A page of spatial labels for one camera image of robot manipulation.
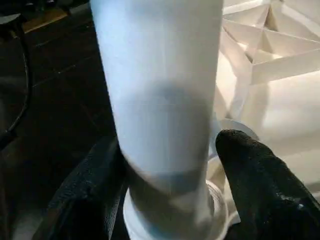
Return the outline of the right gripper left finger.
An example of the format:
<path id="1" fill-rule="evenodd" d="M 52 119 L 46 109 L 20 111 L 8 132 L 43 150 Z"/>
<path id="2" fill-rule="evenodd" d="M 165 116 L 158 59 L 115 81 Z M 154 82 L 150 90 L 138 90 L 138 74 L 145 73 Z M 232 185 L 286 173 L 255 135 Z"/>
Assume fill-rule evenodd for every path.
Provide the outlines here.
<path id="1" fill-rule="evenodd" d="M 49 210 L 64 214 L 53 239 L 110 240 L 125 190 L 126 164 L 118 141 L 99 141 L 49 202 Z"/>

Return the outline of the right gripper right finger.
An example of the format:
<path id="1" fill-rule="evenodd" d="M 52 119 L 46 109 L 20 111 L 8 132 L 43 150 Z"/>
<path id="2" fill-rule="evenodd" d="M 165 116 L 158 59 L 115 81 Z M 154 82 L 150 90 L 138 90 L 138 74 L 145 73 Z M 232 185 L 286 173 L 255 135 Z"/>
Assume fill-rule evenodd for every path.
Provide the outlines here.
<path id="1" fill-rule="evenodd" d="M 318 240 L 320 204 L 283 160 L 240 130 L 215 141 L 240 223 L 229 240 Z"/>

